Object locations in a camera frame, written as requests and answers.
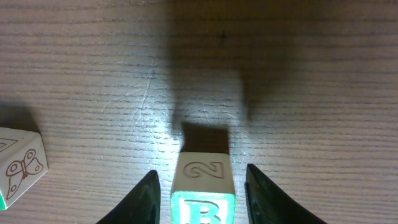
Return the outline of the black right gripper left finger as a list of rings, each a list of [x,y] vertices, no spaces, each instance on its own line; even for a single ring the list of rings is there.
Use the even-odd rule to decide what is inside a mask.
[[[159,224],[160,183],[150,170],[97,224]]]

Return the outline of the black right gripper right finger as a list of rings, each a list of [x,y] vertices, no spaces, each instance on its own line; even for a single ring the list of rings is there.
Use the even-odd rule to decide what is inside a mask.
[[[246,167],[245,193],[250,224],[326,224],[287,195],[254,164]]]

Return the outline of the green B block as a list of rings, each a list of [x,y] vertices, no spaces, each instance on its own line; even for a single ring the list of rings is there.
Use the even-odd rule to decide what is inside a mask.
[[[173,224],[233,224],[236,192],[230,156],[180,153],[170,203]]]

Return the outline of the green R block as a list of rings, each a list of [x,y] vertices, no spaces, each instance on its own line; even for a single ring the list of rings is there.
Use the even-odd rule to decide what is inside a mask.
[[[1,210],[7,210],[48,169],[39,133],[1,128]]]

